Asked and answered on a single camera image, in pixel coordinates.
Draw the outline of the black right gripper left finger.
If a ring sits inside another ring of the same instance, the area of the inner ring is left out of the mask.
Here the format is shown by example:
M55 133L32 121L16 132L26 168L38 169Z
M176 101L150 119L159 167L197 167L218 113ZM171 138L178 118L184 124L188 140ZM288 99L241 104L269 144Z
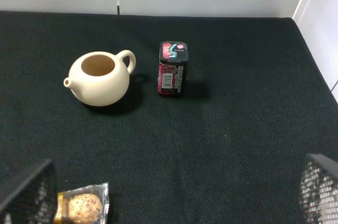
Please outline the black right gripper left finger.
M1 223L54 223L57 183L52 160L40 160L1 186Z

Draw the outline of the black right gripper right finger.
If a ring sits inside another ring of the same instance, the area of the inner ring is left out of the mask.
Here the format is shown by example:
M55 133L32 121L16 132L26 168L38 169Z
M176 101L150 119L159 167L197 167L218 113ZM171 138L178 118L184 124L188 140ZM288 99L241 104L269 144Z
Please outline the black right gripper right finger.
M299 205L306 223L337 223L337 162L322 154L306 155Z

